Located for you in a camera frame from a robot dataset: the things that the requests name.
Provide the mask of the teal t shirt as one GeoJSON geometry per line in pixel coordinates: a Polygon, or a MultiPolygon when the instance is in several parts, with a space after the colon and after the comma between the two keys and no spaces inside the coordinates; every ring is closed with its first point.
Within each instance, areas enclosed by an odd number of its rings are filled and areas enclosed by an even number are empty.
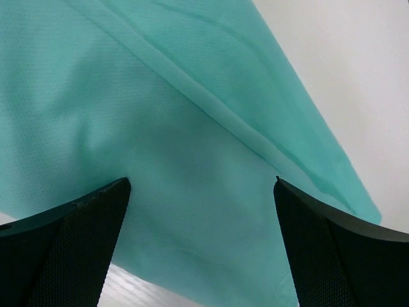
{"type": "Polygon", "coordinates": [[[1,212],[127,177],[114,254],[204,306],[295,306],[282,177],[382,217],[251,1],[2,1],[1,212]]]}

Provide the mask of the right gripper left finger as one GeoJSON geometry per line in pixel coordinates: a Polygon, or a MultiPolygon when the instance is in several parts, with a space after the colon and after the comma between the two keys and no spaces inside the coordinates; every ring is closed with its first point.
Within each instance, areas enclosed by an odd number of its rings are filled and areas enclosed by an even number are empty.
{"type": "Polygon", "coordinates": [[[121,178],[1,225],[1,306],[97,306],[129,198],[121,178]]]}

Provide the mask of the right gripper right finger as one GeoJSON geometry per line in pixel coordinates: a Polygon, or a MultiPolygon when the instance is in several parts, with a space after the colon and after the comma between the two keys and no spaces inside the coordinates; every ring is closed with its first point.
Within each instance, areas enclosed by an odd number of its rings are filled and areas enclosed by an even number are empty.
{"type": "Polygon", "coordinates": [[[331,207],[279,178],[277,217],[301,306],[408,306],[408,234],[331,207]]]}

